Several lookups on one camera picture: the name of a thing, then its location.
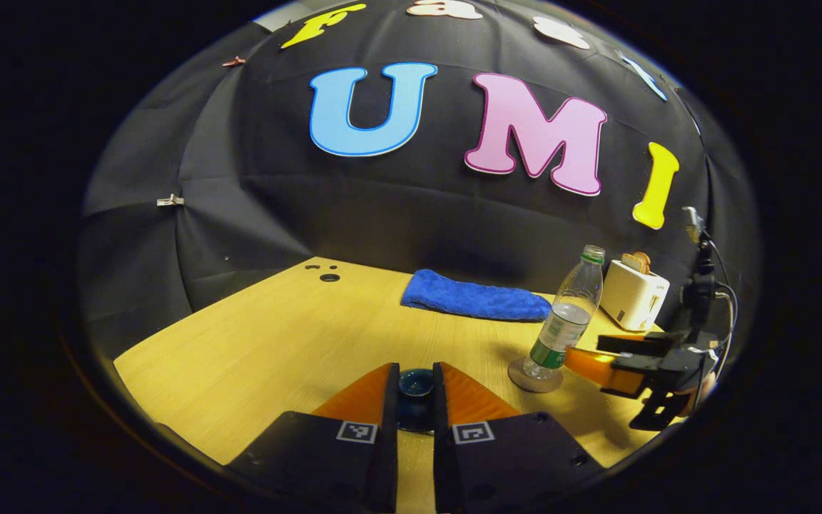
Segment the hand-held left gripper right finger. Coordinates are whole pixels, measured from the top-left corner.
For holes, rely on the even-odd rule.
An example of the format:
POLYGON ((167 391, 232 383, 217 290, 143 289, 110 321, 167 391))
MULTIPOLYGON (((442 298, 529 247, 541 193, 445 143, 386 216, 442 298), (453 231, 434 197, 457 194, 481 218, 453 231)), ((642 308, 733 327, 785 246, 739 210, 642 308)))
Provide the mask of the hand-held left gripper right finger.
POLYGON ((438 513, 554 512, 603 475, 551 414, 520 412, 445 362, 432 374, 438 513))

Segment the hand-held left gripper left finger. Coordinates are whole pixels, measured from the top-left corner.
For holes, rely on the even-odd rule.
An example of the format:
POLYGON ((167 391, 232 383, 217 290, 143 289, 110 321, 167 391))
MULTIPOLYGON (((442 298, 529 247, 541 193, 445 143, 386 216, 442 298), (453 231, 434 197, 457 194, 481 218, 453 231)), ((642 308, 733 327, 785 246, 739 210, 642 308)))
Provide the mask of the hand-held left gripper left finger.
POLYGON ((226 470, 268 513, 394 513, 399 371, 386 363, 310 413, 281 413, 226 470))

